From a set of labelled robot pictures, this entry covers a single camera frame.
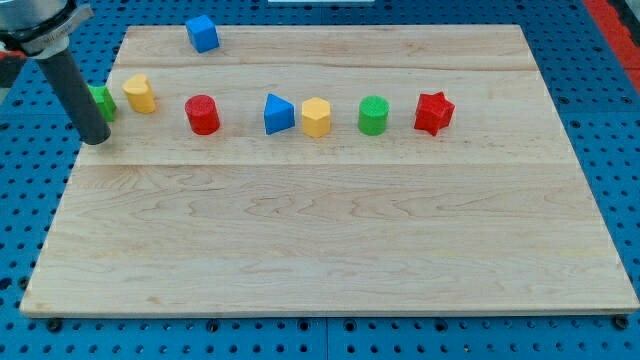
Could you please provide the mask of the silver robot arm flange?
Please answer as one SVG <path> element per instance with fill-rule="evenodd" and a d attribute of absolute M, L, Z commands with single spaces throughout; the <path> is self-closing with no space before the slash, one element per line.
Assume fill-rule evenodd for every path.
<path fill-rule="evenodd" d="M 69 46 L 69 36 L 94 16 L 74 0 L 1 0 L 1 49 L 47 58 Z"/>

